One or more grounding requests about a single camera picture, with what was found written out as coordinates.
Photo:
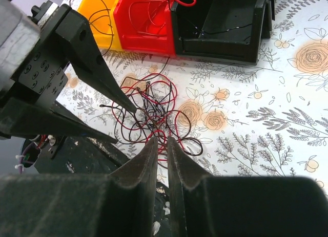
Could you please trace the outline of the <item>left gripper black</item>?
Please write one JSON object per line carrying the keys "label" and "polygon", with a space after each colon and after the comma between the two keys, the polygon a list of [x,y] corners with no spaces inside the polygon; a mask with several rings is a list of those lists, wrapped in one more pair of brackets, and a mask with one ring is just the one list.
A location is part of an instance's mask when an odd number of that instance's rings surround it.
{"label": "left gripper black", "polygon": [[28,138],[36,135],[117,140],[80,121],[46,110],[56,101],[72,65],[80,80],[131,113],[136,106],[121,90],[93,37],[88,20],[64,4],[64,19],[55,29],[44,29],[35,48],[19,69],[15,98],[1,108],[1,133]]}

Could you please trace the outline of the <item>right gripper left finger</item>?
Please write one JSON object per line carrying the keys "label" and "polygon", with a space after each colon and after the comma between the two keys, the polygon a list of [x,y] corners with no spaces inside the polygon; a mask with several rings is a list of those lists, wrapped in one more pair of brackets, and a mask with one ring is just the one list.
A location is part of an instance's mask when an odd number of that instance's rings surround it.
{"label": "right gripper left finger", "polygon": [[1,236],[151,236],[158,142],[111,174],[1,177]]}

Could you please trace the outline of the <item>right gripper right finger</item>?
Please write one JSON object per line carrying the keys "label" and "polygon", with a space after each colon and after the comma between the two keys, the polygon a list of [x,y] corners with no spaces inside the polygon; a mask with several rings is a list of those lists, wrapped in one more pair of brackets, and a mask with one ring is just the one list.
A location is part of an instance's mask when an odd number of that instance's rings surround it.
{"label": "right gripper right finger", "polygon": [[327,199],[305,177],[216,177],[168,139],[172,236],[327,236]]}

